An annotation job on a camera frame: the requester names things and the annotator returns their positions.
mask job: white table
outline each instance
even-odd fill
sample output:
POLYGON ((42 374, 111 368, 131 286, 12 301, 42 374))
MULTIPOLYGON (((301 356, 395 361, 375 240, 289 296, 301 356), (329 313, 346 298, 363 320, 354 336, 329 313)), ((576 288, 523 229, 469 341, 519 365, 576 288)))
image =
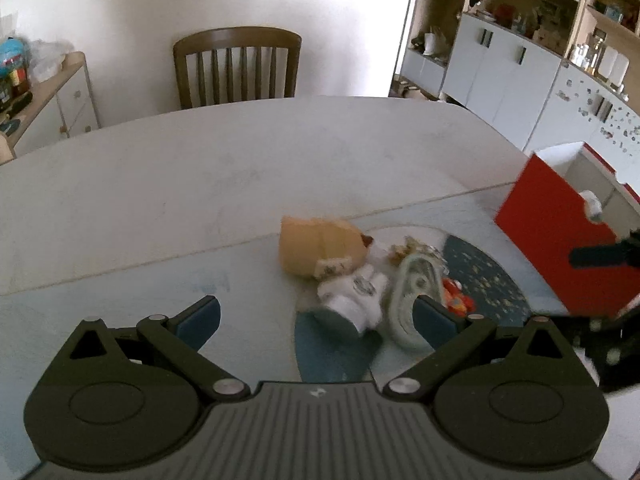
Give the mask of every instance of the white table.
MULTIPOLYGON (((277 264, 283 214, 443 228, 494 257, 534 309, 560 312, 492 221, 525 161, 452 105, 309 98, 134 121, 1 167, 0 478, 36 463, 24 401, 87 315, 133 326, 215 294, 222 322, 201 353, 251 386, 298 380, 303 283, 277 264)), ((387 353, 374 376, 410 359, 387 353)))

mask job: white wall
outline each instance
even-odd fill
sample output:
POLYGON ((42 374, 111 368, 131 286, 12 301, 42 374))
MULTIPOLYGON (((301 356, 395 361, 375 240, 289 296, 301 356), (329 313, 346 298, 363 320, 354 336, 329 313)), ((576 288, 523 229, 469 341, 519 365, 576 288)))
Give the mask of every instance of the white wall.
POLYGON ((178 109, 172 45, 207 28, 303 38, 296 95, 386 96, 408 0, 0 0, 30 39, 85 52, 103 126, 178 109))

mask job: chair backrest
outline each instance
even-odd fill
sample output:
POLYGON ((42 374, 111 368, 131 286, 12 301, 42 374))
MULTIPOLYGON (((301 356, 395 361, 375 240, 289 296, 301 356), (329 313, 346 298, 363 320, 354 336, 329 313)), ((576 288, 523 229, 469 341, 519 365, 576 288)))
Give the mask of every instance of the chair backrest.
POLYGON ((271 48, 269 66, 269 99, 276 97, 276 52, 278 48, 287 49, 287 71, 285 74, 284 97, 293 97, 296 93, 298 61, 302 38, 299 35, 271 27, 232 27, 204 30, 182 38, 174 45, 175 75, 178 81, 178 94, 182 109, 193 108, 187 68, 187 56, 196 54, 196 75, 200 106, 207 105, 204 52, 211 52, 211 78, 213 81, 212 101, 220 104, 220 70, 218 50, 226 50, 226 98, 234 102, 234 60, 233 48, 240 48, 240 95, 242 101, 248 100, 247 48, 255 50, 255 98, 262 98, 262 48, 271 48))

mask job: white logo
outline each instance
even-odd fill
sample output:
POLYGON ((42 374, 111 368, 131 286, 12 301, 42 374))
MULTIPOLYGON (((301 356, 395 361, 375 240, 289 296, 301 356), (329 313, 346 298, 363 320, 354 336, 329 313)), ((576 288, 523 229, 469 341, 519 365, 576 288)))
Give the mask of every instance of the white logo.
POLYGON ((309 393, 316 399, 319 399, 320 397, 324 397, 326 395, 326 390, 324 388, 316 388, 315 390, 310 390, 309 393))

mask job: red box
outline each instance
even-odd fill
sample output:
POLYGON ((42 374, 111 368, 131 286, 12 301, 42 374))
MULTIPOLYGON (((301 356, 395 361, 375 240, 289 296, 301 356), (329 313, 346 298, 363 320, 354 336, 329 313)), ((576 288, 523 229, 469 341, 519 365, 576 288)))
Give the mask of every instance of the red box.
POLYGON ((572 249, 613 244, 640 229, 640 200, 616 180, 588 144, 576 142, 532 155, 495 222, 522 251, 574 316, 614 316, 640 292, 640 269, 574 269, 572 249), (604 223, 587 218, 578 194, 593 191, 604 223))

